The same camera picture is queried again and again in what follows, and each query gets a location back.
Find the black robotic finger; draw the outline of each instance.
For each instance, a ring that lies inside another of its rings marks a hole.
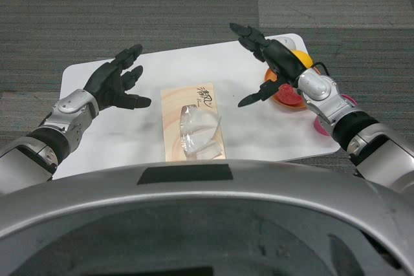
[[[146,108],[151,105],[151,100],[139,95],[122,94],[115,96],[113,105],[124,109]]]
[[[259,61],[261,61],[263,63],[266,61],[265,58],[263,57],[262,52],[260,50],[254,51],[253,52],[253,55],[254,55],[255,58],[257,58]]]
[[[251,42],[257,44],[258,48],[265,47],[268,45],[265,35],[263,35],[263,33],[256,28],[250,26],[244,27],[235,23],[230,23],[230,28],[238,36],[248,39]]]
[[[243,47],[251,52],[255,52],[260,49],[260,46],[257,43],[254,43],[247,38],[239,38],[239,42]]]
[[[111,64],[120,66],[122,70],[125,70],[126,68],[132,66],[134,61],[136,61],[142,53],[142,49],[142,45],[134,45],[129,49],[125,49],[115,56],[115,59],[111,62]]]
[[[284,83],[286,83],[286,80],[282,77],[276,81],[267,80],[260,85],[259,92],[246,96],[239,102],[237,106],[244,107],[251,105],[259,100],[265,101],[269,97],[275,95],[278,92],[280,86]]]
[[[247,37],[252,33],[251,27],[244,27],[236,23],[230,23],[230,29],[241,37]]]
[[[144,69],[142,66],[138,66],[134,68],[133,70],[126,72],[121,76],[122,79],[122,86],[124,87],[124,90],[130,90],[135,86],[135,82],[138,81],[138,79],[141,77]]]

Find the pink object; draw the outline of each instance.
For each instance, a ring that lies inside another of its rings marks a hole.
[[[354,105],[356,105],[356,101],[348,96],[348,95],[344,95],[342,94],[342,97],[349,100],[351,103],[353,103]],[[316,131],[324,136],[330,136],[329,133],[327,131],[325,131],[325,129],[322,127],[321,122],[319,121],[319,118],[316,117],[315,120],[313,121],[313,126],[316,129]]]

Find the black panel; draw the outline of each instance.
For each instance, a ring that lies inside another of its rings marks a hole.
[[[138,184],[219,180],[233,180],[228,164],[149,167],[142,173]]]
[[[213,268],[202,267],[202,268],[184,268],[182,270],[169,270],[169,271],[152,271],[149,273],[139,274],[101,274],[101,275],[90,275],[90,276],[213,276]]]

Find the orange bowl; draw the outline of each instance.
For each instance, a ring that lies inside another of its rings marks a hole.
[[[314,69],[314,70],[315,70],[318,74],[321,74],[321,73],[319,72],[319,70],[318,70],[318,69],[316,69],[316,68],[313,68],[313,69]],[[275,74],[271,71],[271,69],[270,69],[270,68],[269,68],[269,69],[267,69],[266,74],[265,74],[265,81],[267,81],[267,80],[272,80],[272,81],[277,81],[277,80],[278,80],[278,76],[277,76],[277,75],[275,75]],[[285,103],[282,103],[282,102],[279,100],[279,98],[276,96],[276,94],[272,96],[272,99],[273,99],[276,103],[278,103],[278,104],[280,104],[280,105],[282,105],[282,106],[285,106],[285,107],[287,107],[287,108],[293,109],[293,110],[305,110],[305,109],[306,109],[305,102],[303,102],[303,100],[302,100],[302,102],[301,102],[301,103],[299,103],[299,104],[297,104],[297,105],[287,105],[287,104],[285,104]]]

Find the cable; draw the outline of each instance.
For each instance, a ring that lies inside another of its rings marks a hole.
[[[328,68],[326,68],[326,66],[325,66],[325,64],[324,63],[322,63],[321,61],[317,61],[316,63],[314,63],[311,67],[315,67],[315,66],[318,66],[318,65],[321,65],[322,67],[323,67],[323,69],[324,69],[324,71],[325,71],[325,73],[326,73],[326,75],[328,76],[328,77],[330,77],[331,75],[329,74],[329,72],[328,72]]]

